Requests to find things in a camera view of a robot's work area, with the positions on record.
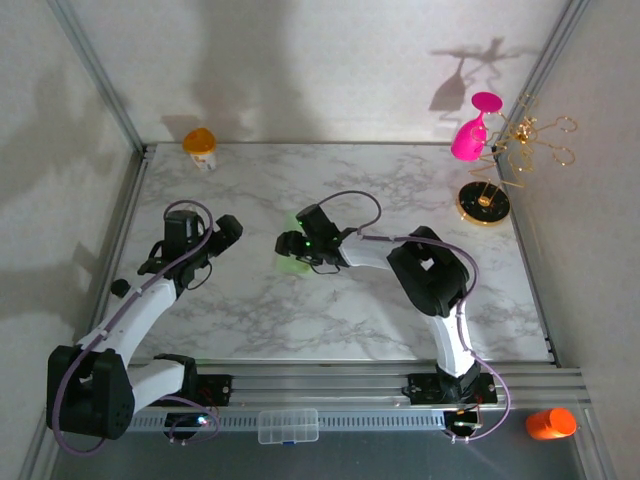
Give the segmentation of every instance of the orange plastic cup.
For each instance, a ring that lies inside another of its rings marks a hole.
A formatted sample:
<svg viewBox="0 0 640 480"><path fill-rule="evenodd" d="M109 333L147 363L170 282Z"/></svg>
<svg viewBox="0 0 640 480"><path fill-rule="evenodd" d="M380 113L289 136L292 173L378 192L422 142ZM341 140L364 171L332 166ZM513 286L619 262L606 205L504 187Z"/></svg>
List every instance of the orange plastic cup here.
<svg viewBox="0 0 640 480"><path fill-rule="evenodd" d="M198 128L189 133L182 142L182 148L200 170L216 168L216 137L206 128Z"/></svg>
<svg viewBox="0 0 640 480"><path fill-rule="evenodd" d="M553 440L573 435L578 429L573 414L566 408L552 408L527 418L527 432L536 440Z"/></svg>

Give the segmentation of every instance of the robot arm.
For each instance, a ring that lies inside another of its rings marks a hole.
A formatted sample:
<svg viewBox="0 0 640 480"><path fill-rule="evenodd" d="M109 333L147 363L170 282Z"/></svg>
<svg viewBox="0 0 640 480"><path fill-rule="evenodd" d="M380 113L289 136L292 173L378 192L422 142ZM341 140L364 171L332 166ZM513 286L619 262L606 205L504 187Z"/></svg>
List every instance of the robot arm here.
<svg viewBox="0 0 640 480"><path fill-rule="evenodd" d="M101 438L119 438L129 426L132 416L165 395L178 392L185 398L195 394L197 370L192 358L180 355L159 355L148 365L129 371L136 348L156 320L170 308L194 279L196 270L210 267L216 257L242 235L242 225L231 215L216 222L205 246L168 270L142 295L133 301L116 327L106 335L106 326L139 292L124 280L117 280L112 292L121 300L111 308L105 319L75 346L59 346L49 357L47 378L47 424L52 427L53 404L70 365L86 354L71 377L64 392L60 410L62 431ZM141 285L153 278L165 266L176 261L198 245L202 219L186 210L173 211L165 218L164 240L158 242L138 273ZM83 352L98 337L104 337L90 352Z"/></svg>
<svg viewBox="0 0 640 480"><path fill-rule="evenodd" d="M421 244L406 245L402 248L415 247L418 250L425 250L425 246ZM397 250L397 245L386 242L374 242L372 240L360 239L357 235L351 234L340 245L338 251L345 262L351 267L374 267L384 270L392 270L398 275L398 271L403 269L403 262L408 262L411 266L414 263L416 266L420 265L420 261L416 261L416 257L411 254L406 255L406 252ZM434 261L431 259L426 260L431 266L435 266ZM424 288L416 285L418 290L415 291L415 296L420 297L426 295ZM420 302L433 302L433 299L416 299L414 305ZM471 367L473 367L474 359L471 354L466 351L460 341L458 335L458 328L455 317L455 306L449 308L449 305L438 305L434 308L440 308L437 311L430 311L426 316L427 323L431 328L431 332L436 341L438 348L438 366L452 377L460 377L467 373ZM463 335L466 339L466 344L470 345L469 331L467 329L466 318L462 321Z"/></svg>
<svg viewBox="0 0 640 480"><path fill-rule="evenodd" d="M480 366L462 344L456 306L466 293L467 269L448 249L422 243L404 244L367 240L355 229L340 231L318 205L302 210L296 218L304 230L285 232L276 252L294 256L312 266L368 266L394 272L412 304L425 315L438 347L437 372L443 399L459 402L473 396ZM428 227L410 235L440 240ZM464 314L461 333L470 345Z"/></svg>

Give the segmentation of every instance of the white wall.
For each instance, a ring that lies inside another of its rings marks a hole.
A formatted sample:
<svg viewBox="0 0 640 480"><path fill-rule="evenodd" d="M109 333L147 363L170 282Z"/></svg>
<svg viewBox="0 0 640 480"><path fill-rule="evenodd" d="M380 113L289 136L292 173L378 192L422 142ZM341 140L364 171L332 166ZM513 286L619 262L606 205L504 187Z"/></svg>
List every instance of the white wall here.
<svg viewBox="0 0 640 480"><path fill-rule="evenodd" d="M448 141L472 93L513 103L565 3L70 2L146 142Z"/></svg>
<svg viewBox="0 0 640 480"><path fill-rule="evenodd" d="M86 326L130 149L42 0L0 11L0 478L17 477L47 358Z"/></svg>
<svg viewBox="0 0 640 480"><path fill-rule="evenodd" d="M621 480L640 478L638 19L637 0L592 2L533 112L578 120L555 136L576 163L540 149L526 189L511 191L552 337L584 369Z"/></svg>

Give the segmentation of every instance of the white marble surface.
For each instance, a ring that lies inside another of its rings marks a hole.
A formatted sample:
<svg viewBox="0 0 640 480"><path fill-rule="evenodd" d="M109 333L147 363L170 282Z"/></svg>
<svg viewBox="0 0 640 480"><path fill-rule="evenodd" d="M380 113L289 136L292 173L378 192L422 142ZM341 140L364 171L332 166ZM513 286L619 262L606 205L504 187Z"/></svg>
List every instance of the white marble surface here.
<svg viewBox="0 0 640 480"><path fill-rule="evenodd" d="M185 292L136 352L207 360L434 359L424 317L391 272L345 269L295 276L275 269L274 245L287 212L358 188L374 194L384 214L371 233L432 227L473 254L482 269L469 300L473 346L490 360L547 360L510 222L482 228L461 220L454 198L470 180L446 147L390 145L230 145L219 167L200 172L176 144L161 144L144 180L119 276L135 271L162 239L162 212L182 198L205 203L215 218L230 213L242 238L215 259L210 280ZM325 211L339 228L375 214L366 198L341 197Z"/></svg>

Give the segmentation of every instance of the cable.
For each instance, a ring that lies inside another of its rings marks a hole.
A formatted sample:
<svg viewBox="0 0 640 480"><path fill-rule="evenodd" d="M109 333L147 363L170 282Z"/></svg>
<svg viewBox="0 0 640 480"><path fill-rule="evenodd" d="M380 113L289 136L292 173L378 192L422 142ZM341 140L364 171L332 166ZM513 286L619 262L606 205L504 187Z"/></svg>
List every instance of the cable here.
<svg viewBox="0 0 640 480"><path fill-rule="evenodd" d="M189 291L193 291L193 290L197 290L198 288L200 288L202 285L204 285L204 282L206 282L207 280L209 280L209 277L211 276L211 273L213 272L213 265L211 265L211 262L207 261L207 265L209 265L209 273L207 273L207 276L204 277L204 280L202 280L198 285L196 285L195 287L187 287L185 290L189 290Z"/></svg>
<svg viewBox="0 0 640 480"><path fill-rule="evenodd" d="M460 254L462 257L464 257L469 262L469 264L471 264L471 268L473 269L473 279L471 281L471 285L469 286L469 289L467 290L467 293L464 294L464 296L460 299L460 301L456 305L456 324L457 324L457 329L458 329L458 336L460 337L460 343L462 344L462 348L465 351L469 352L469 354L473 357L473 359L475 361L477 361L480 365L482 365L484 368L486 368L487 371L489 373L491 373L491 375L493 375L495 378L497 378L498 381L502 384L502 387L504 388L506 405L505 405L505 410L504 410L504 413L502 414L502 417L500 417L500 419L496 422L496 424L493 427L491 427L489 430L487 430L486 432L483 432L482 434L480 434L478 436L466 437L466 440L467 441L480 440L481 438L484 438L487 435L489 435L490 433L494 432L500 425L502 425L504 423L504 421L509 416L509 412L511 410L511 392L509 391L509 387L507 387L507 383L504 381L502 376L498 372L496 372L495 369L491 365L489 365L482 358L480 358L478 356L478 354L476 354L476 352L474 352L471 349L471 347L469 347L469 345L467 345L467 342L466 342L466 340L464 338L464 334L462 332L462 319L463 319L463 316L464 316L464 308L465 308L467 299L473 293L474 289L476 288L476 285L478 284L478 277L480 275L480 267L478 267L478 263L474 260L474 258L469 253L467 253L462 248L460 248L460 247L458 247L456 245L452 245L452 244L447 243L447 242L442 242L442 241L439 241L439 240L433 240L431 238L423 238L423 237L384 237L384 236L378 236L378 235L362 235L361 238L363 240L372 240L374 242L391 242L391 243L395 243L395 242L400 242L400 243L417 242L417 243L424 243L424 244L427 244L427 245L432 245L432 246L435 246L435 247L442 247L442 248L446 248L448 250L451 250L453 252L456 252L456 253Z"/></svg>
<svg viewBox="0 0 640 480"><path fill-rule="evenodd" d="M100 342L102 342L108 336L108 334L115 328L115 326L122 319L124 314L129 310L129 308L131 308L131 305L133 305L133 303L138 298L140 298L142 294L146 290L148 290L154 283L160 280L165 273L167 273L173 267L175 267L182 261L186 260L187 258L191 257L192 255L197 253L200 249L202 249L207 244L207 242L209 241L209 238L211 237L211 234L213 233L213 215L211 214L211 211L209 211L209 209L205 207L202 203L197 202L195 200L178 200L177 202L173 202L169 204L169 206L165 209L162 215L163 218L166 219L167 215L174 207L176 207L177 205L183 205L183 204L195 205L197 207L200 207L206 213L207 218L209 220L209 227L205 231L204 236L202 237L202 240L200 240L200 242L194 248L189 250L184 255L176 258L173 262L169 263L166 267L160 270L151 279L145 282L140 287L140 289L134 291L133 294L122 304L120 309L115 313L115 315L111 318L111 320L107 323L107 325L105 325L102 332L96 335L96 337L91 342L89 342L89 344L84 348L84 350L80 352L80 355L78 355L76 359L71 363L71 365L63 375L62 380L60 381L60 386L58 387L58 391L56 393L56 397L53 402L53 411L51 413L51 423L52 423L51 426L52 426L53 435L56 441L58 442L60 447L67 453L80 456L80 457L89 457L91 455L95 455L96 453L98 453L104 447L105 440L106 440L104 438L100 439L98 444L90 448L89 450L77 450L76 448L69 445L64 439L64 436L62 435L62 430L60 429L60 411L62 410L62 401L67 391L69 381L73 377L73 374L76 372L76 370L78 370L78 367L80 366L82 361L87 357L87 355L89 355L89 353L91 353L91 351L93 351L93 349L96 348L96 346Z"/></svg>
<svg viewBox="0 0 640 480"><path fill-rule="evenodd" d="M322 205L323 203L328 202L329 200L334 199L336 197L340 197L342 195L352 195L352 194L353 195L363 195L363 196L365 196L367 198L370 198L371 200L373 200L373 203L376 204L376 208L378 209L378 214L376 215L376 218L374 218L370 222L363 223L362 225L360 225L356 229L356 233L358 235L360 235L363 228L370 227L371 225L376 223L378 220L380 220L380 217L382 216L382 206L380 205L380 202L378 201L378 199L376 197L374 197L370 193L364 192L362 190L343 190L342 192L334 193L333 195L329 195L328 197L323 198L318 203L316 203L316 205Z"/></svg>
<svg viewBox="0 0 640 480"><path fill-rule="evenodd" d="M181 442L182 445L195 445L196 443L206 442L206 441L211 440L212 438L216 437L218 435L218 433L220 432L220 418L217 415L213 415L212 411L207 410L202 405L199 405L196 402L192 402L191 400L187 400L186 398L177 397L175 395L166 395L166 396L162 397L160 400L169 400L169 401L172 401L172 402L183 403L185 405L188 405L190 407L195 408L199 412L204 413L205 415L215 419L215 421L216 421L216 430L211 435L208 435L208 436L206 436L204 438L197 438L195 440L191 440L191 439L182 440L182 442ZM174 437L173 434L175 433L176 428L178 427L178 424L180 422L182 422L182 420L184 420L187 416L188 415L180 417L178 420L173 422L173 425L171 425L171 429L169 430L169 441L171 443L174 442L175 437Z"/></svg>
<svg viewBox="0 0 640 480"><path fill-rule="evenodd" d="M213 409L215 408L216 413L218 414L218 416L220 416L220 409L216 405L216 402L213 401L213 398L211 397L212 393L211 393L211 390L209 390L209 387L201 388L200 390L198 390L198 393L202 395L207 400L207 402L211 404L210 410L213 411Z"/></svg>

